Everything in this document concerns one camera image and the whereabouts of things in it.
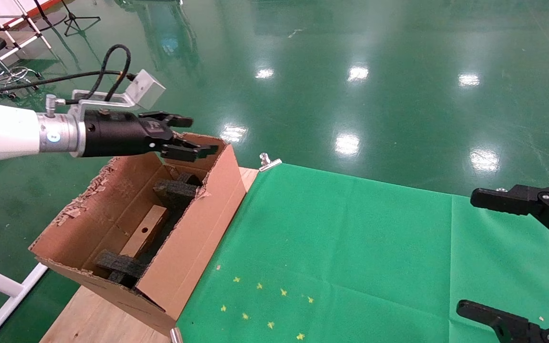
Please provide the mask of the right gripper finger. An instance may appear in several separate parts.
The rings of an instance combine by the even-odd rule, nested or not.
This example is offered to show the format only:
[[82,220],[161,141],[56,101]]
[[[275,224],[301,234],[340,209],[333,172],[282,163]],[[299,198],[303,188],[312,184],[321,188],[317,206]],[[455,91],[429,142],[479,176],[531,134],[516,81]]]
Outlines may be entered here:
[[470,197],[475,208],[514,215],[531,215],[549,229],[549,187],[514,185],[510,190],[475,189]]
[[461,317],[490,326],[501,343],[549,343],[549,328],[541,328],[525,317],[469,300],[460,300],[456,312]]

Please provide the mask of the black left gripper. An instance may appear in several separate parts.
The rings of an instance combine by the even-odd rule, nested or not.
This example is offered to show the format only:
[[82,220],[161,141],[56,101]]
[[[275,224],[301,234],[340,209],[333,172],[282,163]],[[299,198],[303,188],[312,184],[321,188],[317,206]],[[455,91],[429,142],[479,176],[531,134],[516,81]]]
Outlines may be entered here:
[[164,159],[195,162],[215,155],[219,139],[201,134],[174,134],[169,127],[189,128],[193,119],[167,111],[87,110],[84,158],[140,155],[160,149]]

